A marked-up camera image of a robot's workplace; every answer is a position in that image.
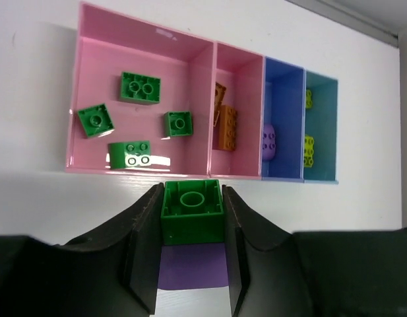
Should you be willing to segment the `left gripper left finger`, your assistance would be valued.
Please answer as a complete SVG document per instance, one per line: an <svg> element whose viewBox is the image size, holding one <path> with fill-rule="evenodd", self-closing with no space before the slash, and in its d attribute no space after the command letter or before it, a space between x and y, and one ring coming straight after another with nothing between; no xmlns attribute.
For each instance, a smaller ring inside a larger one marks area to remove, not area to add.
<svg viewBox="0 0 407 317"><path fill-rule="evenodd" d="M64 245L0 236L0 316L150 316L164 187Z"/></svg>

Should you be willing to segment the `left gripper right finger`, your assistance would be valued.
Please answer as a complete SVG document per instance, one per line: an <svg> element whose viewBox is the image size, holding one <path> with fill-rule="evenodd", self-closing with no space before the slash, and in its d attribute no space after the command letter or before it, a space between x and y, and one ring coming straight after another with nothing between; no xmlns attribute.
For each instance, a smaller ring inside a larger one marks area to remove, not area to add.
<svg viewBox="0 0 407 317"><path fill-rule="evenodd" d="M407 316L407 227L289 233L222 197L233 316Z"/></svg>

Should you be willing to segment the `purple flower brick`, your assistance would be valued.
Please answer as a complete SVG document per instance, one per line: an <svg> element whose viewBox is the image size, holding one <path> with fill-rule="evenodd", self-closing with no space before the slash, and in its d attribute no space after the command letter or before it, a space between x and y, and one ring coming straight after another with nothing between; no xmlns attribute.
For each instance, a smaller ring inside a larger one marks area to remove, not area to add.
<svg viewBox="0 0 407 317"><path fill-rule="evenodd" d="M165 183L159 289L228 286L225 220L218 180Z"/></svg>

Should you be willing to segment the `green yellow orange brick stack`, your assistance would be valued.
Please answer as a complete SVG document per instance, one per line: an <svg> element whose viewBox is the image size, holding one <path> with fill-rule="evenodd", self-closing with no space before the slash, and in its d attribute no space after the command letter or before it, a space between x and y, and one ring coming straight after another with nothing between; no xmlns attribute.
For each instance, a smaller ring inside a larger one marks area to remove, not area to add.
<svg viewBox="0 0 407 317"><path fill-rule="evenodd" d="M83 108L77 111L86 138L110 134L115 126L105 104Z"/></svg>

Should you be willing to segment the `small purple green brick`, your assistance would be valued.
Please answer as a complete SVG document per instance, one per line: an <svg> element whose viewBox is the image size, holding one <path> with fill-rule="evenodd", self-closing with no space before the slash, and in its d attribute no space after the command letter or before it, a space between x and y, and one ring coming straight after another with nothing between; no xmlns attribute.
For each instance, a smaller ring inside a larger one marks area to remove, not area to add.
<svg viewBox="0 0 407 317"><path fill-rule="evenodd" d="M228 105L220 106L218 119L218 144L217 149L222 151L234 151L237 137L237 111Z"/></svg>

